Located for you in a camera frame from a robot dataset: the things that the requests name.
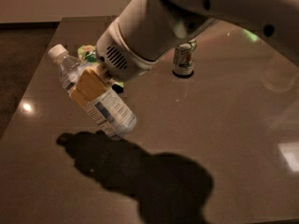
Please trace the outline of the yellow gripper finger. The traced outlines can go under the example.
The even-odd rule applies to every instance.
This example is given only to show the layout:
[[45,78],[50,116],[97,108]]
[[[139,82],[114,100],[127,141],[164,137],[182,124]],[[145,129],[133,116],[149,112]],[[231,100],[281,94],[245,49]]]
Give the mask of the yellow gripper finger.
[[85,106],[108,91],[111,86],[111,76],[103,66],[90,66],[83,71],[69,97],[77,104]]

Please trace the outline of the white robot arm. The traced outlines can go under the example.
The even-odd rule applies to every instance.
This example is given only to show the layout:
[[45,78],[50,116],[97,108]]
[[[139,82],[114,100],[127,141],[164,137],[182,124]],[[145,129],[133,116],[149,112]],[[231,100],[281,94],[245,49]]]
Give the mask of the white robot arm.
[[299,63],[299,0],[131,0],[98,39],[100,64],[82,73],[71,97],[85,105],[105,93],[113,79],[141,76],[217,20],[254,33]]

